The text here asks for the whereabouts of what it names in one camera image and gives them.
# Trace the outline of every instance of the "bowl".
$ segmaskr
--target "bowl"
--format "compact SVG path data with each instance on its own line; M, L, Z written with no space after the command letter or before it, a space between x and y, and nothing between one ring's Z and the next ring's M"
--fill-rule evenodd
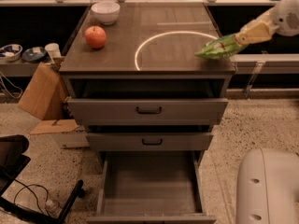
M103 1L92 5L94 17L104 25L113 24L120 14L121 6L113 1Z
M43 60L43 58L47 55L47 52L42 47L35 47L31 49L27 49L23 54L22 58L28 63L37 63Z
M0 60L13 62L20 58L22 46L18 44L9 44L0 48Z

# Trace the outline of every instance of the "white cup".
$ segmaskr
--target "white cup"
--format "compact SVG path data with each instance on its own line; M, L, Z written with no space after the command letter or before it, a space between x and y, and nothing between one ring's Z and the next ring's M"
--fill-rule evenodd
M60 53L60 50L59 50L59 45L57 43L49 43L45 47L45 50L49 54L50 59L52 60L53 63L54 63L54 60L53 60L54 58L62 57L62 54Z

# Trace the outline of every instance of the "concrete floor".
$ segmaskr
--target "concrete floor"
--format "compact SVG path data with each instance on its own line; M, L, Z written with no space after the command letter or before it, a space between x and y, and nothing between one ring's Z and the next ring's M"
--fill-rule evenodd
M66 223L86 223L86 217L93 215L97 204L101 182L98 160L88 148L60 149L51 135L29 135L38 122L16 104L0 104L0 134L24 134L30 140L26 155L31 161L18 179L27 185L45 186L61 204L77 180L82 179L86 196L76 200ZM246 153L258 147L299 152L298 131L299 96L229 100L199 169L206 212L217 217L217 224L235 223L236 178ZM21 185L13 183L4 197L13 201L20 188ZM43 208L45 191L40 188L34 191ZM27 191L18 196L17 203L36 209L36 200ZM0 223L25 222L0 211Z

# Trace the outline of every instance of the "drawer handle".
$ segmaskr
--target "drawer handle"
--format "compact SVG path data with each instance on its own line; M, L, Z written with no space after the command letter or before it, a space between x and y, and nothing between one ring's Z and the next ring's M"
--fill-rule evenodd
M158 141L146 141L144 138L142 139L142 144L144 146L160 146L163 142L163 139L161 138L160 140Z
M162 108L159 106L159 108L157 109L149 110L149 109L141 109L137 106L136 112L140 115L159 115L162 112Z

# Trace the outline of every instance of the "white bowl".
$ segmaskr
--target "white bowl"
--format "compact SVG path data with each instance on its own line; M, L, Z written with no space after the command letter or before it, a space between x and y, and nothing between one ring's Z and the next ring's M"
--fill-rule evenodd
M94 17L104 25L113 24L120 14L120 5L112 1L103 1L92 5Z
M19 44L10 44L0 48L0 60L13 62L20 58L22 46Z

